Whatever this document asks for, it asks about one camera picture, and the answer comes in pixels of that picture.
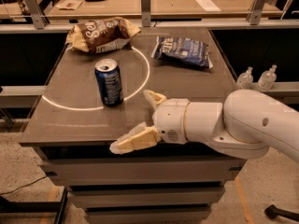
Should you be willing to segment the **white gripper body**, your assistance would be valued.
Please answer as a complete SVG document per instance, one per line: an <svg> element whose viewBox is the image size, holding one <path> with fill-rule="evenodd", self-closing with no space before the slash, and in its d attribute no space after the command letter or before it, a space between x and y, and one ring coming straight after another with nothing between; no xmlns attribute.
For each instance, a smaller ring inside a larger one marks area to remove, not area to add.
<svg viewBox="0 0 299 224"><path fill-rule="evenodd" d="M166 143L185 144L184 119L188 99L169 99L155 110L152 119L155 128Z"/></svg>

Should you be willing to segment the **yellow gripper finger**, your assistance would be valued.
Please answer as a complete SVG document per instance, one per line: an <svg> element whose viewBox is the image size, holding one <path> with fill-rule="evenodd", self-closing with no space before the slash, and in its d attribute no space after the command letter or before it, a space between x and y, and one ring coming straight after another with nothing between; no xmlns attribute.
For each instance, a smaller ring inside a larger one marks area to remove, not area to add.
<svg viewBox="0 0 299 224"><path fill-rule="evenodd" d="M144 90L143 91L145 99L149 102L153 109L156 109L161 103L165 102L167 98L155 91Z"/></svg>
<svg viewBox="0 0 299 224"><path fill-rule="evenodd" d="M114 141L109 150L114 154L125 154L135 150L154 147L162 140L161 135L154 126L145 122L136 125L129 133Z"/></svg>

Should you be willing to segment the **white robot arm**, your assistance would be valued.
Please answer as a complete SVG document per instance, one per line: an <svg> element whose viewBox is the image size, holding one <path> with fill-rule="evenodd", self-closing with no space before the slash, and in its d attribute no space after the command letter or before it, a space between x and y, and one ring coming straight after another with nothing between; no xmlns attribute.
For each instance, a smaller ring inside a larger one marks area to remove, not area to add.
<svg viewBox="0 0 299 224"><path fill-rule="evenodd" d="M299 161L299 113L258 91L237 90L222 103L168 99L145 90L153 125L142 122L110 145L114 154L154 147L158 142L202 143L222 154L256 159L274 148Z"/></svg>

